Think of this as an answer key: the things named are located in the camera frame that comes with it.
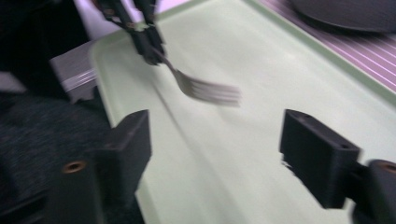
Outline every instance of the silver fork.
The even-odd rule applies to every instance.
[[[216,105],[239,105],[241,93],[238,88],[189,77],[177,70],[158,50],[155,48],[152,48],[152,50],[168,66],[169,70],[171,70],[177,81],[177,85],[184,94],[192,98],[207,101]]]

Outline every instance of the purple striped surface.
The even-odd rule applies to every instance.
[[[331,27],[316,29],[301,20],[289,0],[261,1],[266,7],[302,28],[374,79],[396,91],[395,35],[356,34]]]

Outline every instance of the tray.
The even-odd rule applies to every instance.
[[[192,0],[163,13],[169,59],[186,74],[241,89],[240,107],[185,96],[124,32],[99,40],[92,63],[111,123],[148,109],[153,156],[137,192],[148,224],[349,223],[325,211],[281,165],[285,108],[310,114],[396,161],[396,98],[254,0]]]

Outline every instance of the striped surface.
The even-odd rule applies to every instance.
[[[360,69],[396,91],[396,36],[357,34],[332,27],[316,29],[303,22],[289,0],[261,0],[279,15],[293,22]]]

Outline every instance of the fork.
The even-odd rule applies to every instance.
[[[177,70],[171,62],[157,49],[152,50],[161,58],[174,75],[180,90],[191,98],[206,101],[216,105],[238,106],[241,93],[238,88],[211,83],[190,77]]]

